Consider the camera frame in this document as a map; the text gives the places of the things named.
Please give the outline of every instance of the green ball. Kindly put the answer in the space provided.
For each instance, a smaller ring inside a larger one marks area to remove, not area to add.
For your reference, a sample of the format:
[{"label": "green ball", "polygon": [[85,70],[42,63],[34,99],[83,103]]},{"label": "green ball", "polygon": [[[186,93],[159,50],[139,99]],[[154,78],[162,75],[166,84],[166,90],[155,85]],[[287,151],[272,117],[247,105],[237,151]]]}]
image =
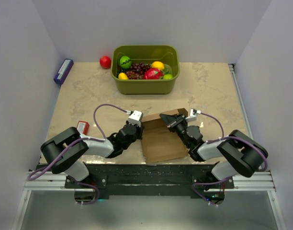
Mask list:
[{"label": "green ball", "polygon": [[129,69],[132,65],[132,60],[128,56],[122,56],[119,60],[119,66],[123,69]]}]

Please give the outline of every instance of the black metal base plate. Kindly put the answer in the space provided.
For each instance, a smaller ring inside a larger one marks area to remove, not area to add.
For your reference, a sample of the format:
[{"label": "black metal base plate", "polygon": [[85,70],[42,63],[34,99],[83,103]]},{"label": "black metal base plate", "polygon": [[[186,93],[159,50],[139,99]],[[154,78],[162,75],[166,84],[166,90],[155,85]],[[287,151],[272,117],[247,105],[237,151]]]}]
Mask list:
[{"label": "black metal base plate", "polygon": [[[89,164],[87,165],[94,183],[100,190],[100,199],[109,196],[190,196],[200,198],[193,190],[195,180],[205,177],[213,165],[134,165],[134,164]],[[225,189],[234,188],[226,181]],[[221,185],[211,188],[220,189]],[[86,188],[73,181],[66,182],[65,188]],[[224,193],[205,192],[205,186],[196,189],[210,200],[223,200]],[[93,197],[93,192],[76,192],[75,197]]]}]

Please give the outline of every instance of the green plastic bin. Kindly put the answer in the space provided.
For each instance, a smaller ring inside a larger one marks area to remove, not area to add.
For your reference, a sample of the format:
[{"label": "green plastic bin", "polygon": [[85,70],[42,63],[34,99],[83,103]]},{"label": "green plastic bin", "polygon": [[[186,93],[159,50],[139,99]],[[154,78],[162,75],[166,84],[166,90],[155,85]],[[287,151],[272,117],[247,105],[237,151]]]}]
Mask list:
[{"label": "green plastic bin", "polygon": [[[172,68],[172,79],[160,80],[121,80],[118,79],[118,61],[129,56],[132,63],[152,64],[161,61]],[[168,94],[172,91],[176,78],[180,74],[180,64],[175,48],[171,46],[120,46],[113,52],[111,74],[122,94]]]}]

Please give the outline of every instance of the grapes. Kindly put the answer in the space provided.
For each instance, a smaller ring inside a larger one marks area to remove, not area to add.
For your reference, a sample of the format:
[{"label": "grapes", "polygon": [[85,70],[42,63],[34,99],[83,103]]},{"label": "grapes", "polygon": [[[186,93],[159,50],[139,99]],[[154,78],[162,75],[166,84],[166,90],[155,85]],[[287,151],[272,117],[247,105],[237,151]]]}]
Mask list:
[{"label": "grapes", "polygon": [[139,80],[144,78],[145,72],[147,72],[150,68],[151,68],[150,64],[133,63],[130,69],[118,70],[117,75],[119,75],[119,73],[125,73],[128,79]]}]

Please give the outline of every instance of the red box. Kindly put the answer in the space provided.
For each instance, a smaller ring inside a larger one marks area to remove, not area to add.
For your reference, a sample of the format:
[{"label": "red box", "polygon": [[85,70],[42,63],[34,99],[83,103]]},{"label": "red box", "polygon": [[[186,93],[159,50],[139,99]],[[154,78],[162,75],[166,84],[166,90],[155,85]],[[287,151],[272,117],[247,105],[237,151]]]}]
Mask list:
[{"label": "red box", "polygon": [[76,126],[76,129],[78,130],[78,132],[87,135],[89,124],[87,121],[79,121],[78,125]]}]

